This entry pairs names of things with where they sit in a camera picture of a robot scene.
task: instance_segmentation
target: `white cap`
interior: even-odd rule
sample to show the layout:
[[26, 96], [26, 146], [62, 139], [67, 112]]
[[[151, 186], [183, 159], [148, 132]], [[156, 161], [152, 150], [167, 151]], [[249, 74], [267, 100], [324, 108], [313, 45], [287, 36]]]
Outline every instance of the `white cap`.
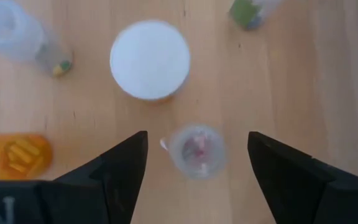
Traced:
[[137, 22], [123, 30], [110, 53], [111, 72], [128, 94], [159, 100], [175, 93], [190, 69], [186, 40], [162, 21]]

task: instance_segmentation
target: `orange container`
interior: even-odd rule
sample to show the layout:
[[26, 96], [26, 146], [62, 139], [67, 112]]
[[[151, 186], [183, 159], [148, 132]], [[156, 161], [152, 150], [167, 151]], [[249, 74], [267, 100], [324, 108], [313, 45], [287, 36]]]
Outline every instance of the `orange container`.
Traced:
[[0, 134], [0, 179], [32, 179], [52, 161], [49, 142], [38, 134]]

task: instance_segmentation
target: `clear plastic cup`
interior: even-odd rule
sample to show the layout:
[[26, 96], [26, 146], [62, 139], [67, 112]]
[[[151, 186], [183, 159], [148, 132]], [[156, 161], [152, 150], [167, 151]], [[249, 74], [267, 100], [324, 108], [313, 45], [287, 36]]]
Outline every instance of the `clear plastic cup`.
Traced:
[[205, 125], [187, 126], [160, 143], [174, 164], [194, 179], [212, 177], [226, 163], [222, 136]]
[[53, 76], [71, 67], [71, 54], [14, 1], [0, 1], [0, 54], [17, 61], [35, 61]]

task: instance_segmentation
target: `white lid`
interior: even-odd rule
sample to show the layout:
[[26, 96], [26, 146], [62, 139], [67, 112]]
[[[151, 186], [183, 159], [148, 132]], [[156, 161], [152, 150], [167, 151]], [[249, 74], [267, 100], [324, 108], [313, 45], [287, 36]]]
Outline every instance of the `white lid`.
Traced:
[[111, 49], [111, 72], [128, 94], [165, 98], [184, 83], [190, 51], [179, 31], [162, 21], [137, 22], [123, 30]]

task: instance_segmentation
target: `plastic bottle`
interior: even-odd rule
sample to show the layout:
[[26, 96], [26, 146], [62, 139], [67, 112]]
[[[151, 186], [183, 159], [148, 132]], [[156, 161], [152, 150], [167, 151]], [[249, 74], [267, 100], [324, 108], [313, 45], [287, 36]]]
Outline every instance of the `plastic bottle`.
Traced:
[[0, 179], [33, 179], [52, 160], [48, 141], [38, 134], [0, 134]]
[[282, 0], [235, 0], [230, 14], [245, 29], [256, 29]]
[[0, 54], [17, 61], [34, 61], [55, 77], [71, 68], [71, 54], [13, 1], [0, 1]]
[[175, 165], [194, 179], [212, 177], [226, 163], [223, 138], [205, 125], [187, 126], [160, 143]]

